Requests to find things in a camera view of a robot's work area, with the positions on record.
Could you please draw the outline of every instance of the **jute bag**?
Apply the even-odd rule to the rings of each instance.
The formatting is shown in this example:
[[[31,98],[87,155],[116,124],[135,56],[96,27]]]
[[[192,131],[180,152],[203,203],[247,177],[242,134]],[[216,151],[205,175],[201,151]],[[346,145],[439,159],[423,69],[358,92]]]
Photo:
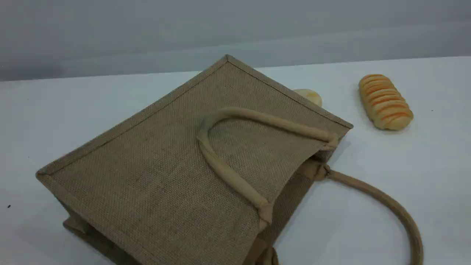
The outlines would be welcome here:
[[[70,214],[64,226],[118,265],[278,264],[273,242],[325,178],[390,208],[422,264],[401,205],[325,164],[351,128],[225,56],[37,178]]]

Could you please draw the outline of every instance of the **fabric-covered handle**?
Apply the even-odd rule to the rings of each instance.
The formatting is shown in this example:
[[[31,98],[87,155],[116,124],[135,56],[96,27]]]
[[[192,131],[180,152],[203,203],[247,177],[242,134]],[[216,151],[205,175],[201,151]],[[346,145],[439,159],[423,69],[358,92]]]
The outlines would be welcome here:
[[[345,174],[331,171],[327,175],[327,178],[366,193],[389,208],[398,217],[399,221],[406,229],[410,244],[410,265],[423,264],[423,245],[419,228],[414,222],[412,216],[404,207],[402,207],[402,205],[400,205],[395,199],[391,198],[391,196],[373,187],[372,185]]]
[[[266,125],[284,129],[293,133],[325,141],[327,144],[321,150],[332,150],[338,144],[338,136],[335,133],[326,132],[321,129],[308,127],[284,120],[272,115],[260,113],[246,108],[222,108],[210,113],[202,122],[196,138],[201,152],[214,170],[214,172],[227,185],[236,190],[239,194],[249,200],[257,209],[260,216],[260,230],[263,230],[272,222],[273,203],[268,202],[266,198],[260,195],[249,183],[247,183],[237,172],[229,167],[221,158],[219,158],[211,147],[208,138],[209,130],[219,121],[227,118],[242,118],[257,121]]]

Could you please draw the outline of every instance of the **bread bun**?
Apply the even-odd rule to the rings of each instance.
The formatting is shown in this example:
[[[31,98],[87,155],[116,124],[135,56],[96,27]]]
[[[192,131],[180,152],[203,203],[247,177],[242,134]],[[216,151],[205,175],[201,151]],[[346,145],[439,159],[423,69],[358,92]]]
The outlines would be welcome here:
[[[319,107],[322,107],[322,98],[315,91],[312,91],[310,89],[295,89],[294,92],[309,99],[311,102],[318,105]]]

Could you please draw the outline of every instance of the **woven jute fabric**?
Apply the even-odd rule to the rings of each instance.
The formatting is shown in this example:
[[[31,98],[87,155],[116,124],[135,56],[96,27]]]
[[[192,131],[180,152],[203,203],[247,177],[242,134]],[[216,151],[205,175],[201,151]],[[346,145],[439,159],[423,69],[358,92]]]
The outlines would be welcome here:
[[[273,115],[340,138],[352,127],[225,56],[45,166],[37,178],[71,215],[65,226],[117,263],[242,264],[259,234],[257,209],[213,172],[196,139],[206,115],[226,107]],[[269,244],[312,184],[295,171],[314,154],[324,160],[331,155],[319,152],[323,141],[244,119],[217,123],[209,139],[231,168],[275,203],[273,223],[260,234]],[[305,183],[292,188],[292,182]]]

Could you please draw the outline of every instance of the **striped bread roll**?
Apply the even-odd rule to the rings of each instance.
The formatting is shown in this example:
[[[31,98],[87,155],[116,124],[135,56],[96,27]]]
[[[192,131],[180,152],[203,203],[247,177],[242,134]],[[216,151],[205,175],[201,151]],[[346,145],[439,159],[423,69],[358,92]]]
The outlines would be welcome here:
[[[383,75],[366,75],[358,84],[368,117],[380,129],[402,130],[414,118],[406,100]]]

